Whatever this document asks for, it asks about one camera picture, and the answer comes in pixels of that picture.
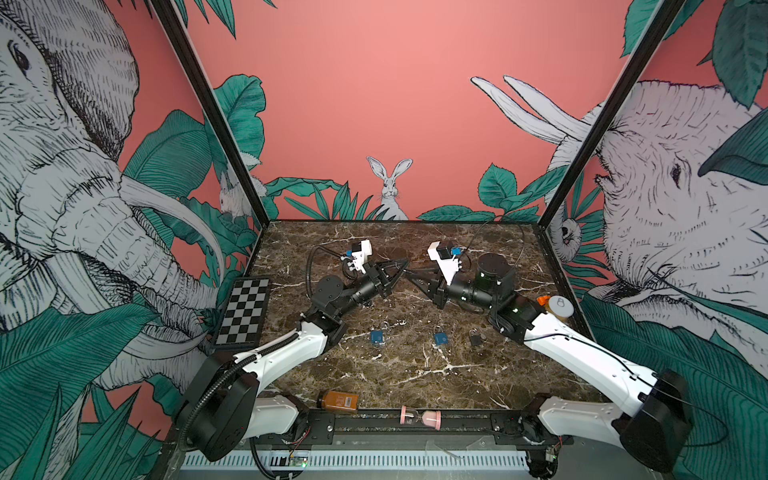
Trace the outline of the blue padlock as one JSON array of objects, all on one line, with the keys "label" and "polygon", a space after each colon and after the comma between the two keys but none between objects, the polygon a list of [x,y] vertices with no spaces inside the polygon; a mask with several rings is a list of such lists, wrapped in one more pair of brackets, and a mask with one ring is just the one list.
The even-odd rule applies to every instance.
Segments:
[{"label": "blue padlock", "polygon": [[434,333],[433,340],[434,340],[434,345],[437,347],[442,347],[450,343],[448,335],[442,331]]},{"label": "blue padlock", "polygon": [[383,346],[385,344],[384,332],[379,329],[372,330],[369,335],[369,340],[373,346],[376,346],[376,347]]}]

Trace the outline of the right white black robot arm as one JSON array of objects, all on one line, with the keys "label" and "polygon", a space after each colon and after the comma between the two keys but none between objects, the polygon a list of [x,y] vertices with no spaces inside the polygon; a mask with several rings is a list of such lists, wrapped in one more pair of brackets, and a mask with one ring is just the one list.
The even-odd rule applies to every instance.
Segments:
[{"label": "right white black robot arm", "polygon": [[562,298],[553,308],[522,295],[514,269],[501,255],[483,255],[472,279],[460,274],[457,257],[443,258],[436,248],[429,257],[434,268],[405,276],[435,305],[454,301],[483,309],[499,334],[555,360],[608,399],[535,401],[532,427],[612,444],[649,469],[673,470],[693,427],[688,383],[680,374],[635,364],[573,330],[560,319],[573,312],[569,300]]}]

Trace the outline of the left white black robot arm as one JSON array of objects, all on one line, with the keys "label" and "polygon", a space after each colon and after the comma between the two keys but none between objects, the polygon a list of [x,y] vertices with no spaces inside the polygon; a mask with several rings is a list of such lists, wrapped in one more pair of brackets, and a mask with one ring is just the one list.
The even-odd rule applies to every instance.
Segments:
[{"label": "left white black robot arm", "polygon": [[362,276],[350,284],[328,275],[310,295],[311,307],[300,315],[296,329],[249,351],[209,356],[174,416],[176,448],[198,450],[217,461],[244,439],[303,437],[306,406],[288,394],[260,394],[293,368],[335,347],[348,329],[343,316],[377,296],[389,296],[408,264],[406,259],[367,262]]}]

